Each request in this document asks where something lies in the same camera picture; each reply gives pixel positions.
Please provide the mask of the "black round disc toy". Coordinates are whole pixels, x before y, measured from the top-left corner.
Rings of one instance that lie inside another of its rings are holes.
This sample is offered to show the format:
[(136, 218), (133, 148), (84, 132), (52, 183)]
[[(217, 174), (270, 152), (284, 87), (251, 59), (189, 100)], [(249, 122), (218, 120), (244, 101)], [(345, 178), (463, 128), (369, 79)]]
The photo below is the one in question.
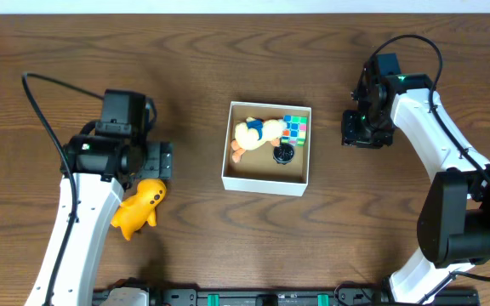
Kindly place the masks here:
[(273, 159), (277, 164), (289, 164), (294, 158), (294, 147), (287, 143), (281, 143), (273, 150)]

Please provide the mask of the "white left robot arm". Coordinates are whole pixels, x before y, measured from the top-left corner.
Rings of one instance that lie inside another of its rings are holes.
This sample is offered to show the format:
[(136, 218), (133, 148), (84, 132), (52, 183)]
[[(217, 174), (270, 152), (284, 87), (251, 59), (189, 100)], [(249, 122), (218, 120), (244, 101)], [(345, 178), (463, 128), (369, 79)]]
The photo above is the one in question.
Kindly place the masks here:
[(169, 142), (87, 134), (65, 146), (60, 202), (29, 305), (90, 305), (110, 227), (125, 240), (157, 223), (172, 174)]

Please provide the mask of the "orange rubber dog toy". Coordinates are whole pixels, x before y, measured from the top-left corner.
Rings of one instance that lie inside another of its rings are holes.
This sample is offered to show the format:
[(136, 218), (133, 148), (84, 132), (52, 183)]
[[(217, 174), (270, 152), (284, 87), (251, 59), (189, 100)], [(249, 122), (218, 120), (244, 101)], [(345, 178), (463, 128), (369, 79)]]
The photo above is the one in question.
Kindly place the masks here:
[(161, 179), (149, 178), (140, 181), (136, 194), (120, 204), (112, 217), (111, 225), (119, 228), (127, 241), (130, 241), (134, 233), (145, 224), (156, 227), (156, 208), (166, 194), (167, 187)]

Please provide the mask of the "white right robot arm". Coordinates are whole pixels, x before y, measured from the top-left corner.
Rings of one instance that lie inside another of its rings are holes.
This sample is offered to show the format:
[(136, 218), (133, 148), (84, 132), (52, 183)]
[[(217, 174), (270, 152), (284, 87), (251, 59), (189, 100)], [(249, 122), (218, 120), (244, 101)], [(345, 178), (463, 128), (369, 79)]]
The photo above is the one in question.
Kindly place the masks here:
[(425, 74), (365, 72), (342, 120), (343, 145), (389, 146), (400, 129), (431, 185), (417, 222), (419, 247), (386, 283), (384, 302), (426, 304), (455, 278), (490, 260), (490, 161), (445, 111)]

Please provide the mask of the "colourful puzzle cube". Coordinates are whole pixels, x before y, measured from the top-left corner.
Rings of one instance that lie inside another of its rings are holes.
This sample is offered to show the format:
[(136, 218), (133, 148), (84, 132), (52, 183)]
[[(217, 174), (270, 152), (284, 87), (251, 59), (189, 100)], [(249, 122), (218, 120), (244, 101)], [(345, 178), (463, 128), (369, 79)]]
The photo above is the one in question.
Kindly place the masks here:
[(307, 138), (308, 118), (305, 116), (285, 115), (283, 121), (286, 127), (283, 129), (281, 143), (302, 147)]

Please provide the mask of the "yellow plush duck toy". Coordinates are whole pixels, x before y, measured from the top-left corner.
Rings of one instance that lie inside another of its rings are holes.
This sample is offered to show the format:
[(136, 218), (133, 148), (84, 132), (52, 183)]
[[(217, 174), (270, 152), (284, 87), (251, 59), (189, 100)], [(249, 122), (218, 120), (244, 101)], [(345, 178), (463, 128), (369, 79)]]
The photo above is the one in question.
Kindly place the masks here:
[(248, 117), (244, 122), (239, 122), (234, 127), (234, 139), (231, 141), (232, 160), (238, 163), (244, 153), (256, 150), (265, 143), (279, 146), (286, 127), (283, 119), (263, 121)]

